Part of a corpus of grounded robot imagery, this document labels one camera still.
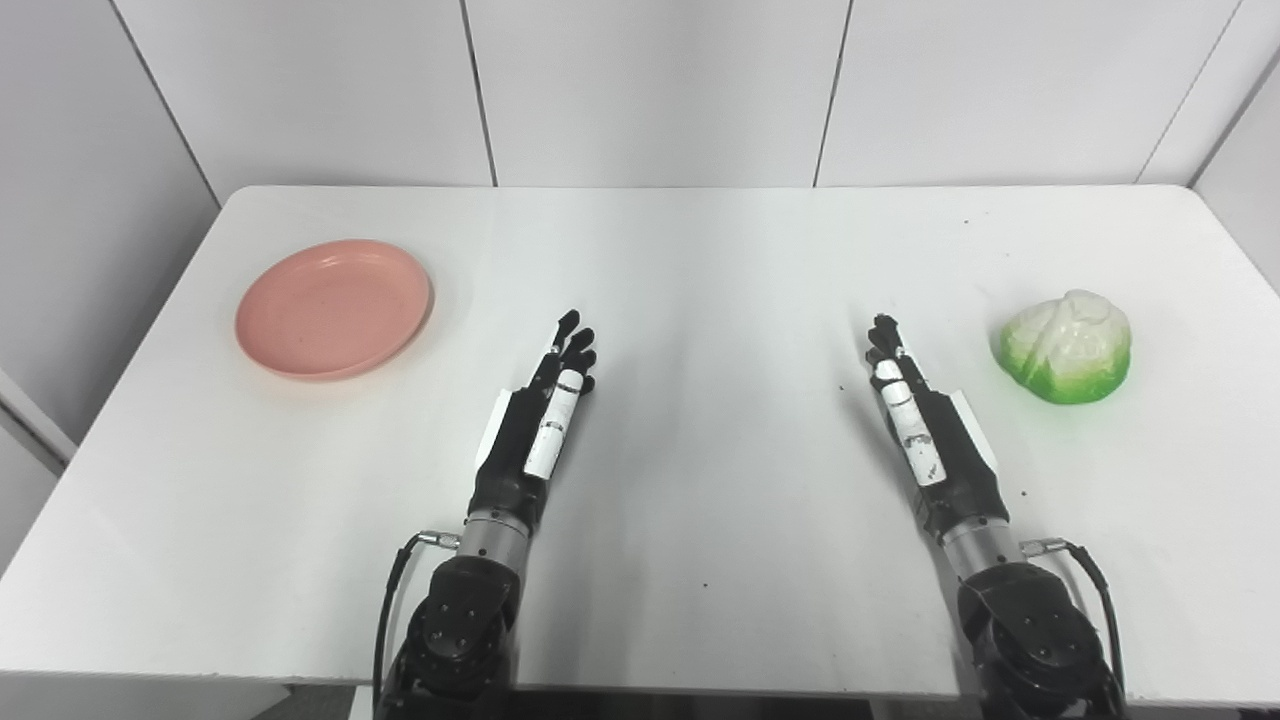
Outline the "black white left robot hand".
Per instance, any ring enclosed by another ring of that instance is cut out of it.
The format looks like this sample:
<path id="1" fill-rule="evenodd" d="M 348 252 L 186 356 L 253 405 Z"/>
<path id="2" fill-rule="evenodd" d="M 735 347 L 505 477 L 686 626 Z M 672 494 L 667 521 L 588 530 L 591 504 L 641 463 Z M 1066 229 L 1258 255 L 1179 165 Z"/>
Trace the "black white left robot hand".
<path id="1" fill-rule="evenodd" d="M 470 512 L 497 512 L 531 534 L 538 530 L 575 410 L 595 388 L 594 340 L 580 311 L 568 310 L 530 382 L 500 395 L 485 430 Z"/>

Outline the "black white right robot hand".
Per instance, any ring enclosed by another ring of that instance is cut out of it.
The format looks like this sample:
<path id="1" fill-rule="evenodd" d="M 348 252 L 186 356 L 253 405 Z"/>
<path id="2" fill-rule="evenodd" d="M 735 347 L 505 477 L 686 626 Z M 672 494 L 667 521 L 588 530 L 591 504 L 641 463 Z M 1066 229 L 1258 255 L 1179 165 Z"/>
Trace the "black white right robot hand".
<path id="1" fill-rule="evenodd" d="M 915 514 L 938 546 L 960 530 L 1010 519 L 986 438 L 961 393 L 933 389 L 895 318 L 867 332 L 870 387 L 915 483 Z"/>

